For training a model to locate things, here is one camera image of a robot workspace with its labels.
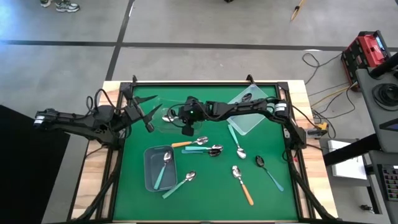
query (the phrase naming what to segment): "black metal frame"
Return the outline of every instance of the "black metal frame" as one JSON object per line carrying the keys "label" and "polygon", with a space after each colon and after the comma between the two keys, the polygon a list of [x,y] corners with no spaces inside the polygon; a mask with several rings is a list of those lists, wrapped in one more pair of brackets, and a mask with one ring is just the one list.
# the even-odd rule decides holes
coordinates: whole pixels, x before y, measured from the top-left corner
{"label": "black metal frame", "polygon": [[[249,83],[254,83],[254,80],[252,79],[251,75],[248,75],[248,78],[246,79],[249,81]],[[133,77],[133,82],[122,82],[120,83],[119,87],[119,96],[118,96],[118,101],[117,101],[117,107],[120,107],[123,102],[123,90],[128,86],[130,88],[130,92],[132,93],[134,91],[134,88],[137,86],[244,86],[248,85],[248,82],[138,82],[136,77]],[[256,83],[257,86],[274,86],[276,95],[278,98],[280,98],[280,91],[283,90],[285,93],[285,98],[287,101],[291,102],[290,99],[290,92],[289,92],[289,86],[287,82],[269,82],[269,83]],[[115,150],[118,150],[118,157],[116,159],[116,164],[113,169],[113,174],[114,176],[109,176],[110,168],[111,168],[111,161],[112,161],[112,156],[113,152]],[[70,211],[68,214],[68,221],[65,223],[69,223],[70,221],[76,222],[76,223],[101,223],[101,222],[112,222],[113,221],[113,215],[114,215],[114,205],[116,203],[116,195],[118,192],[118,184],[119,184],[119,178],[120,178],[120,169],[121,169],[121,161],[123,159],[123,150],[124,150],[124,141],[120,142],[120,147],[115,149],[115,148],[109,148],[108,153],[106,156],[106,162],[104,166],[104,173],[103,173],[103,180],[101,183],[101,190],[100,193],[96,196],[97,198],[100,198],[100,201],[96,205],[96,216],[95,219],[90,220],[90,217],[86,217],[83,220],[71,220],[72,217],[72,211],[75,205],[75,200],[76,200],[76,195],[78,192],[78,187],[80,184],[80,178],[81,178],[81,173],[83,171],[84,167],[84,161],[81,166],[81,171],[79,175],[79,180],[76,184],[76,189],[75,189],[75,194],[73,196],[73,200],[71,203]],[[286,153],[288,161],[293,162],[293,155],[291,152]],[[297,152],[297,159],[298,159],[298,164],[300,167],[300,174],[302,175],[302,179],[304,182],[308,185],[308,177],[307,177],[307,172],[305,169],[305,163],[303,159],[303,154],[301,150]],[[291,166],[291,163],[288,162],[288,167],[289,167],[289,174],[290,174],[290,181],[292,183],[292,188],[293,188],[293,193],[294,193],[294,200],[295,200],[295,206],[296,206],[296,212],[297,212],[297,218],[298,220],[303,220],[306,219],[303,217],[303,211],[302,211],[302,204],[300,201],[300,195],[299,195],[299,187],[298,183],[294,180],[293,175],[292,175],[292,169],[295,169],[295,167]],[[106,218],[102,218],[102,211],[103,211],[103,205],[104,205],[104,196],[106,192],[109,190],[110,186],[113,186],[112,191],[111,191],[111,196],[110,196],[110,202],[109,202],[109,210],[108,210],[108,215]],[[308,197],[307,198],[307,207],[308,207],[308,212],[310,215],[310,218],[308,220],[313,220],[315,221],[315,211],[314,207],[311,205]]]}

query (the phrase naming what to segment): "shoe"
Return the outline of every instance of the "shoe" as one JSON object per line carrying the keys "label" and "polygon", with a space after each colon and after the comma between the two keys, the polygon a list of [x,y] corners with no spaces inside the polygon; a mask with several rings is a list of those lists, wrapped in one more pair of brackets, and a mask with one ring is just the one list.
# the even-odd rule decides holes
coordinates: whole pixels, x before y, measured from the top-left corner
{"label": "shoe", "polygon": [[51,0],[40,0],[40,4],[43,7],[49,7],[51,5]]}
{"label": "shoe", "polygon": [[60,3],[55,3],[55,8],[58,12],[77,12],[80,6],[70,1],[61,1]]}

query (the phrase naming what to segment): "white paper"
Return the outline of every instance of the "white paper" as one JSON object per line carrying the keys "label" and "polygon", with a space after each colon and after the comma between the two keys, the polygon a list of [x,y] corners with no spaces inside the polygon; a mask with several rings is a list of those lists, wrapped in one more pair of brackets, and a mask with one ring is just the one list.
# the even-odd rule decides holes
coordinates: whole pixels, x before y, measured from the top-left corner
{"label": "white paper", "polygon": [[[333,152],[334,150],[348,146],[349,144],[350,143],[347,142],[330,140],[328,141],[329,152]],[[333,165],[331,170],[333,175],[336,177],[349,177],[363,180],[367,179],[362,156],[348,159],[344,162]]]}

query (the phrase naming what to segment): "green table surface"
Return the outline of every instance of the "green table surface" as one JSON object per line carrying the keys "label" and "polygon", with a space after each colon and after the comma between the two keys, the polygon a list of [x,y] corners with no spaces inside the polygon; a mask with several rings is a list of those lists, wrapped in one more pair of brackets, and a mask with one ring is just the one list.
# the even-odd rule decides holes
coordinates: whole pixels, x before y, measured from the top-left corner
{"label": "green table surface", "polygon": [[[184,102],[187,96],[201,101],[228,102],[247,86],[139,86],[136,96],[158,95],[160,100],[141,104],[148,113],[161,99]],[[275,96],[275,86],[260,86],[268,96]],[[132,134],[124,147],[121,176],[116,196],[114,220],[135,221],[222,221],[222,220],[297,220],[297,213],[287,163],[282,160],[284,140],[279,124],[263,119],[247,135],[237,134],[238,141],[248,154],[240,159],[236,145],[228,131],[228,122],[204,122],[200,133],[194,137],[180,132],[165,132],[155,128],[148,133],[143,123],[132,126]],[[193,141],[199,136],[208,136],[206,146],[224,145],[218,157],[208,154],[182,154],[184,147],[175,148],[178,181],[191,170],[196,178],[186,182],[167,199],[163,192],[150,192],[144,183],[144,151],[153,146],[171,145],[174,142]],[[264,169],[259,168],[254,158],[264,158],[271,174],[283,186],[280,192]],[[237,165],[242,180],[254,200],[250,206],[238,179],[231,168]]]}

